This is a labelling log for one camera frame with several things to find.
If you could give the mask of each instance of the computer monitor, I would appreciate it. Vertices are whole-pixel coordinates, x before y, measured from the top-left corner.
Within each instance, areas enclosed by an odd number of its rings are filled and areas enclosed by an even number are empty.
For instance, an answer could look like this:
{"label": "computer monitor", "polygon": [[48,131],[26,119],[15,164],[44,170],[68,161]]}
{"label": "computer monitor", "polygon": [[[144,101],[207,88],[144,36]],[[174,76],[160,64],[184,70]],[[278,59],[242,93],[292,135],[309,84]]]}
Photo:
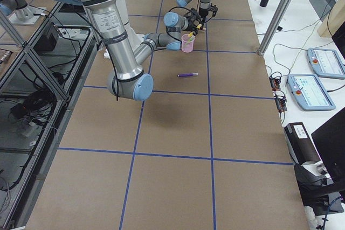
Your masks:
{"label": "computer monitor", "polygon": [[312,133],[315,147],[338,191],[345,198],[345,108]]}

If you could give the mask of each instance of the black box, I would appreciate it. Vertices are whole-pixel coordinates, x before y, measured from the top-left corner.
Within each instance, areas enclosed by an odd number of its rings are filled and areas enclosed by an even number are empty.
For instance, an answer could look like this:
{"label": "black box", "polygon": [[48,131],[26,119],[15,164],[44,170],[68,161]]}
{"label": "black box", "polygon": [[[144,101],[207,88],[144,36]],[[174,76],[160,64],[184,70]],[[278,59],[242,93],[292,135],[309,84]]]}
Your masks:
{"label": "black box", "polygon": [[284,127],[289,151],[299,164],[315,164],[321,159],[302,122],[289,123]]}

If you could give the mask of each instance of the white desk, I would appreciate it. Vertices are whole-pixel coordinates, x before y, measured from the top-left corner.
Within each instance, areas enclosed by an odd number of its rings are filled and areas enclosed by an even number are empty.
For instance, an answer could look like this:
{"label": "white desk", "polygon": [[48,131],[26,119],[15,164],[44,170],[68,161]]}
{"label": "white desk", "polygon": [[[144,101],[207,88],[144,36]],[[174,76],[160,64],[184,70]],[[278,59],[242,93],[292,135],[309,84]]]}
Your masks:
{"label": "white desk", "polygon": [[[257,34],[265,33],[271,19],[274,15],[274,12],[280,2],[280,0],[270,0],[268,2],[267,7],[262,8],[260,7],[260,0],[248,0],[250,9],[252,12],[253,20],[255,22]],[[317,21],[319,17],[317,16],[316,12],[314,11],[312,5],[310,4],[309,0],[292,0],[282,21],[280,22],[280,26],[283,30],[294,30],[294,29],[301,29],[307,25],[313,24]],[[319,47],[324,44],[330,43],[332,39],[330,38],[320,38],[317,29],[321,22],[317,23],[315,30],[313,32],[314,26],[310,26],[302,31],[294,31],[294,32],[279,32],[276,33],[264,55],[266,64],[272,68],[272,71],[279,71],[283,75],[288,74],[288,70],[276,62],[274,62],[273,56],[273,47],[275,44],[284,44],[289,47],[298,47],[308,49],[310,47]],[[307,38],[311,35],[308,42],[305,44]],[[263,39],[262,36],[258,36],[259,41]],[[331,43],[325,48],[335,49],[338,50],[334,43]],[[295,60],[296,55],[300,52],[300,50],[292,50],[283,46],[277,45],[275,47],[274,53],[276,56],[276,60],[283,65],[291,68],[293,62]],[[307,52],[301,51],[297,57],[296,63],[291,69],[291,74],[311,74],[313,73],[308,61],[307,61]],[[287,77],[284,76],[281,80],[281,87],[282,90],[286,93],[287,96],[287,112],[285,112],[285,120],[282,124],[284,127],[288,123],[291,122],[303,122],[309,134],[311,134],[314,130],[316,130],[320,125],[325,123],[328,119],[330,119],[334,114],[336,114],[339,110],[341,110],[345,106],[344,98],[345,98],[345,88],[340,89],[336,92],[329,93],[330,97],[334,101],[336,105],[335,110],[331,111],[303,111],[295,102],[294,97],[287,93],[285,88],[285,82]],[[336,89],[341,87],[345,84],[345,80],[339,79],[326,79],[321,78],[321,81],[327,90]],[[343,230],[345,226],[345,213],[341,214],[333,214],[328,216],[329,221],[326,223],[326,230]],[[318,217],[319,223],[322,225],[322,217]]]}

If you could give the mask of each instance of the cup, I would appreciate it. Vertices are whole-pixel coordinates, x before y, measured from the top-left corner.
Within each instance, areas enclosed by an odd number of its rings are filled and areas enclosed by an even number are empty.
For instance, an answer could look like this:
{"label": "cup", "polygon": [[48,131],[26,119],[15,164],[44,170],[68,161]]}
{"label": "cup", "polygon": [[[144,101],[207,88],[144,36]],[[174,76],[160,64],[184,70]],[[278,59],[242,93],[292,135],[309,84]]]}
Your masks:
{"label": "cup", "polygon": [[181,50],[185,53],[191,52],[194,46],[195,36],[189,36],[188,34],[184,34],[182,37],[182,47]]}

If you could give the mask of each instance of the purple marker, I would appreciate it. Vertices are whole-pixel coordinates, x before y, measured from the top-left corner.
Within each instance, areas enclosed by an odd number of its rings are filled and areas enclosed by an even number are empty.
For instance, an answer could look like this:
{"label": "purple marker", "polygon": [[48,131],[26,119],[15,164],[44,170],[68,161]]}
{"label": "purple marker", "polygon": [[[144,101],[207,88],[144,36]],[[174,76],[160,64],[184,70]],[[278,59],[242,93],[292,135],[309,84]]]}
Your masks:
{"label": "purple marker", "polygon": [[198,73],[179,74],[179,75],[177,75],[177,77],[185,78],[187,76],[196,76],[196,75],[199,75],[199,74]]}

